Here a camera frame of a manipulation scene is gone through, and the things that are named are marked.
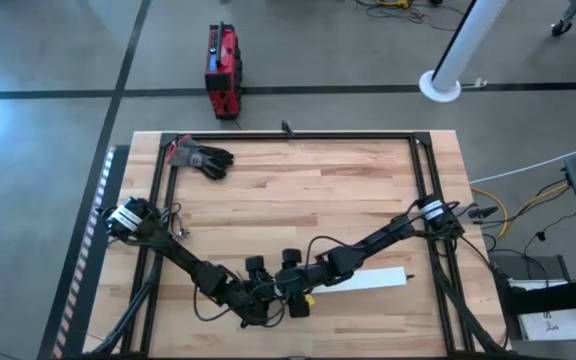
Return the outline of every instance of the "black metal frame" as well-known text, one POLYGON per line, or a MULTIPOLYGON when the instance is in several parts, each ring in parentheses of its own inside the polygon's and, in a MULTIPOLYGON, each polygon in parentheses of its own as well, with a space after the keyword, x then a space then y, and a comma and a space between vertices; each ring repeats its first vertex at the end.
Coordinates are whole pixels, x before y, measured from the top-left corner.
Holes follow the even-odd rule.
MULTIPOLYGON (((179 134, 176 133, 164 133, 160 138, 159 143, 159 153, 157 156, 157 163, 155 166, 155 172, 153 175, 153 184, 150 191, 150 201, 155 203, 157 200, 157 195, 160 189, 160 182, 163 173, 164 159, 166 155, 166 149, 171 141, 173 141, 179 134)), ((437 164, 432 147, 432 139, 430 133, 428 132, 294 132, 288 136, 286 133, 276 132, 276 133, 198 133, 192 134, 193 139, 198 141, 204 140, 285 140, 285 139, 296 139, 296 140, 325 140, 325 139, 354 139, 354 140, 365 140, 365 139, 401 139, 407 140, 410 146, 410 153, 412 158, 413 172, 416 178, 416 184, 418 189, 419 197, 424 197, 427 195, 425 187, 425 179, 423 176, 421 157, 419 154, 419 145, 424 148, 424 152, 428 161, 428 170, 430 173, 430 180, 432 183, 433 193, 442 196, 441 183, 439 179, 439 173, 437 170, 437 164)), ((174 198, 175 183, 177 180, 177 168, 171 167, 170 174, 168 177, 168 184, 166 189, 166 197, 164 206, 169 207, 172 205, 174 198)), ((461 284, 461 278, 459 275, 459 268, 457 265, 457 260, 455 257, 454 249, 450 242, 445 243, 446 246, 446 258, 450 273, 450 280, 453 286, 456 288, 457 292, 463 296, 463 288, 461 284)), ((439 253, 437 251, 437 244, 435 242, 428 242, 428 250, 431 258, 437 261, 430 261, 431 264, 439 263, 439 253)), ((139 255, 137 257, 137 264, 135 268, 135 275, 133 281, 133 287, 131 291, 131 300, 133 295, 137 293, 139 288, 142 286, 144 271, 146 267, 147 260, 147 249, 140 249, 139 255)), ((155 263, 163 261, 163 257, 157 255, 155 257, 155 263)), ((454 351, 455 341, 452 332, 450 314, 448 312, 448 307, 446 303, 446 296, 443 290, 437 284, 437 276, 434 267, 432 269, 433 280, 435 283, 435 291, 437 295, 437 305, 439 307, 439 316, 441 321, 441 327, 444 337, 444 343, 446 346, 446 354, 454 351)), ((156 281, 156 286, 153 288, 152 293, 149 296, 148 306, 146 309, 146 316, 143 325, 143 332, 139 350, 144 353, 148 353, 150 348, 150 340, 152 338, 152 330, 154 325, 155 310, 157 306, 157 295, 159 288, 159 277, 156 281)), ((465 325, 464 320, 459 316, 459 322, 461 327, 463 345, 466 351, 474 351, 474 344, 472 340, 471 333, 468 327, 465 325)), ((125 353, 130 351, 132 347, 133 334, 134 334, 134 323, 129 325, 126 331, 122 345, 121 352, 125 353)))

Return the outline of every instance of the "white column base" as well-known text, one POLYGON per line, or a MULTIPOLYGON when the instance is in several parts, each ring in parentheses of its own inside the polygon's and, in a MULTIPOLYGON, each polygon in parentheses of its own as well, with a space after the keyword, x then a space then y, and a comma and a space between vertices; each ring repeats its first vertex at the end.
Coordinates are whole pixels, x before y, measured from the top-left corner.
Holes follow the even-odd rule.
POLYGON ((459 84, 459 81, 456 81, 455 86, 448 90, 438 89, 432 83, 432 74, 434 72, 434 70, 427 71, 419 78, 419 89, 421 92, 430 100, 436 102, 446 103, 456 100, 461 95, 461 84, 459 84))

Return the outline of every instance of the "white paper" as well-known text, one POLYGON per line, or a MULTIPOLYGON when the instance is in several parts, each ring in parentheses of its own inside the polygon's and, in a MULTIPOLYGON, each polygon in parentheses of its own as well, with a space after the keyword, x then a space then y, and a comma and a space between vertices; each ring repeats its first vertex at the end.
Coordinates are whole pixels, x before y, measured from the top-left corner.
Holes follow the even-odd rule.
MULTIPOLYGON (((549 286, 566 284, 566 281, 550 281, 549 286)), ((511 280, 512 286, 526 290, 543 289, 545 281, 511 280)), ((525 340, 558 341, 576 340, 576 309, 519 315, 519 324, 525 340)))
POLYGON ((350 279, 333 286, 317 286, 312 293, 323 294, 400 285, 406 285, 406 273, 403 267, 357 270, 350 279))

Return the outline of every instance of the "yellow cable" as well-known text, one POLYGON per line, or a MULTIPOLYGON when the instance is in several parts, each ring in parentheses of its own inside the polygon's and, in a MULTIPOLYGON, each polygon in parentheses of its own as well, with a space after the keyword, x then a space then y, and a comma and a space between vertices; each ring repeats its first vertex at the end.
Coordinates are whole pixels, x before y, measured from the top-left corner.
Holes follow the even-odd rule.
POLYGON ((398 1, 394 1, 394 2, 377 0, 377 4, 384 5, 384 6, 398 6, 398 7, 404 8, 404 9, 407 9, 410 7, 410 2, 408 0, 398 0, 398 1))
POLYGON ((470 189, 476 193, 479 193, 481 195, 484 195, 484 196, 491 198, 494 202, 497 203, 497 205, 499 205, 499 208, 504 213, 504 225, 502 226, 501 230, 499 231, 499 235, 497 235, 497 236, 498 237, 503 236, 504 232, 506 231, 506 227, 508 226, 508 210, 506 210, 506 207, 504 206, 504 204, 495 195, 493 195, 487 191, 483 191, 481 189, 477 189, 477 188, 472 187, 472 186, 470 187, 470 189))
POLYGON ((516 218, 519 214, 521 214, 521 212, 524 211, 526 208, 528 208, 530 205, 532 205, 532 204, 535 203, 536 201, 539 201, 539 200, 541 200, 541 199, 543 199, 543 198, 546 198, 546 197, 548 197, 548 196, 550 196, 550 195, 553 195, 553 194, 555 194, 555 193, 557 193, 557 192, 566 190, 568 187, 569 187, 568 184, 564 184, 564 185, 561 185, 561 186, 557 186, 557 187, 554 188, 554 189, 548 190, 548 191, 546 191, 545 193, 543 193, 543 194, 541 194, 541 195, 539 195, 539 196, 535 196, 534 198, 530 199, 527 203, 525 203, 522 207, 519 208, 519 210, 517 211, 517 214, 515 214, 515 216, 513 217, 513 220, 511 220, 510 223, 508 223, 508 226, 505 227, 505 231, 502 231, 502 232, 499 234, 499 238, 498 238, 497 240, 501 239, 502 237, 504 237, 504 236, 506 235, 506 233, 508 232, 508 230, 510 230, 510 226, 512 226, 512 223, 513 223, 513 221, 514 221, 514 218, 516 218))

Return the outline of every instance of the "white pole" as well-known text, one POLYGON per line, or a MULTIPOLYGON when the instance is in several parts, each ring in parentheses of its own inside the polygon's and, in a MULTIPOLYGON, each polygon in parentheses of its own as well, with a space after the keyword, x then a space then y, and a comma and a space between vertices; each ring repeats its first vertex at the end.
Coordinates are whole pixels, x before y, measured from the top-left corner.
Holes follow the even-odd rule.
POLYGON ((437 68, 419 79, 421 92, 437 102, 459 97, 459 77, 507 3, 508 0, 472 0, 437 68))

